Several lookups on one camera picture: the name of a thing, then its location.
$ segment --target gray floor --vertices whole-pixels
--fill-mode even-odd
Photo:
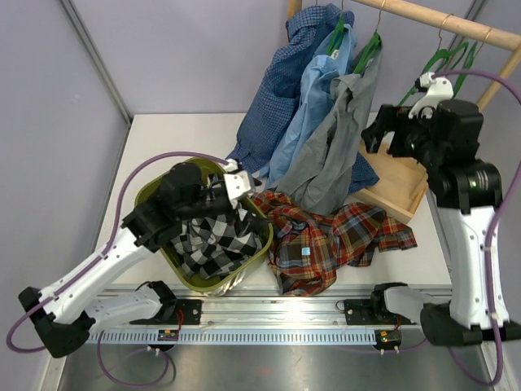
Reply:
[[[406,332],[404,346],[419,341],[419,332]],[[122,363],[130,345],[105,345],[107,367],[120,364],[112,374],[122,380],[143,383],[162,371],[163,359],[139,354]],[[177,374],[169,369],[164,390],[479,390],[454,365],[444,348],[424,345],[414,352],[380,357],[360,354],[373,348],[354,346],[199,346],[179,345],[170,352]],[[485,377],[484,361],[477,348],[459,351],[476,374]],[[113,384],[99,369],[94,345],[85,345],[69,356],[60,391],[127,389]]]

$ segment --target plastic basket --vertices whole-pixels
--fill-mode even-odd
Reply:
[[[222,174],[225,173],[224,169],[206,159],[194,158],[188,160],[190,163],[197,165],[201,169],[202,177],[204,183],[208,180],[209,174],[216,174],[219,179],[223,179]],[[157,189],[160,184],[161,177],[154,179],[149,182],[143,189],[141,189],[136,196],[135,204],[141,204],[146,201],[148,197]],[[261,212],[259,208],[253,203],[250,199],[242,200],[242,205],[245,209],[254,212],[259,216],[263,216],[264,214]],[[166,261],[170,264],[173,271],[177,275],[177,277],[181,280],[181,282],[189,289],[192,289],[196,292],[203,293],[206,296],[222,296],[230,289],[239,284],[243,279],[245,279],[248,275],[253,273],[264,261],[264,255],[266,251],[268,251],[269,246],[271,245],[271,241],[274,237],[274,230],[271,224],[267,224],[266,228],[260,233],[260,241],[264,245],[264,247],[253,257],[251,257],[247,262],[245,262],[242,266],[240,266],[236,271],[230,273],[226,277],[216,276],[210,279],[202,279],[199,275],[193,275],[189,277],[186,272],[181,268],[179,262],[179,256],[175,251],[173,245],[167,244],[162,249],[161,252],[163,256],[166,258]]]

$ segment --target wooden base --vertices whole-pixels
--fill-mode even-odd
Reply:
[[[427,192],[427,172],[413,159],[391,157],[387,149],[388,145],[382,144],[378,153],[370,154],[361,145],[360,153],[380,180],[353,196],[367,204],[379,206],[389,216],[406,224]]]

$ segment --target white wall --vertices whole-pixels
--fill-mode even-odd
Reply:
[[[521,2],[505,0],[488,2],[479,22],[521,34]],[[475,62],[475,69],[499,72],[510,53],[503,49],[485,46]],[[521,66],[510,77],[510,82],[521,90]],[[485,80],[467,78],[461,99],[476,101],[488,85]],[[514,97],[501,89],[484,110],[484,128],[479,142],[479,156],[499,168],[506,191],[521,157],[521,107]],[[506,215],[500,223],[499,255],[503,293],[510,317],[521,323],[521,188],[518,189]],[[521,386],[521,341],[506,344],[506,356],[510,360],[519,386]]]
[[[125,127],[55,0],[0,11],[2,340],[27,286],[54,282],[90,253]],[[15,335],[39,346],[33,325]],[[31,390],[46,355],[0,344],[0,389]]]
[[[73,2],[133,113],[246,112],[273,53],[286,43],[287,0]],[[472,0],[413,2],[464,16]],[[360,50],[378,10],[349,0],[344,6],[355,14]],[[438,45],[437,29],[385,12],[379,31],[384,61],[375,109],[400,101]],[[443,36],[447,46],[452,34]]]

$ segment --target red wire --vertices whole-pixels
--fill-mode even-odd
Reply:
[[[401,326],[401,316],[398,315],[398,316],[396,317],[396,326],[394,327],[394,330],[393,330],[393,331],[395,332],[396,330],[398,330],[398,328],[399,328],[400,326]]]
[[[182,310],[179,310],[176,313],[176,316],[177,316],[177,323],[179,323],[179,328],[177,329],[177,336],[179,336],[179,333],[181,332],[182,323],[185,321],[185,314],[182,312]]]

